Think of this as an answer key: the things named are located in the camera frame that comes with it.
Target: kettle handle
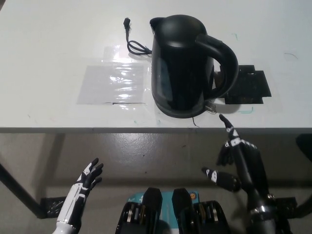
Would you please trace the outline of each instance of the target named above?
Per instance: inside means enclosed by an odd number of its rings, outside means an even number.
[[[217,60],[224,71],[224,80],[219,88],[213,89],[208,99],[225,95],[233,87],[238,75],[238,61],[233,50],[222,41],[205,34],[199,34],[195,43],[205,49],[208,56]]]

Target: plug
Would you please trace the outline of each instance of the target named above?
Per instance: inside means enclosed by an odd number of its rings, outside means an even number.
[[[123,26],[125,27],[126,30],[130,29],[130,19],[129,18],[125,18],[125,20],[123,21]]]

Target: white table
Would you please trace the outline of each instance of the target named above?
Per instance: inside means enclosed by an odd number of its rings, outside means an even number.
[[[224,128],[217,115],[177,119],[157,109],[144,80],[145,104],[77,103],[87,66],[130,39],[152,48],[149,20],[186,14],[224,41],[239,64],[263,70],[272,97],[263,105],[218,105],[237,128],[312,131],[312,2],[293,0],[8,0],[0,12],[0,132],[189,132]],[[148,61],[139,61],[150,65]]]

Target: robotic arm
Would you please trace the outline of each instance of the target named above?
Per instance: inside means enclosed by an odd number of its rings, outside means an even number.
[[[90,191],[102,181],[103,163],[95,167],[98,158],[94,159],[81,173],[70,189],[57,220],[53,234],[77,234],[81,228],[81,217]]]
[[[221,148],[217,165],[235,163],[238,178],[224,172],[213,171],[206,167],[202,171],[216,185],[231,192],[242,188],[247,196],[249,234],[291,234],[287,220],[278,213],[274,196],[269,186],[264,165],[258,148],[241,139],[233,125],[223,116],[229,140]]]

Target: white robotic hand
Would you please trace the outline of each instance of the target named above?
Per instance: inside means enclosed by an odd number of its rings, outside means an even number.
[[[103,163],[94,168],[98,158],[94,159],[81,173],[69,191],[57,220],[53,234],[77,234],[81,228],[81,217],[90,191],[102,181]]]

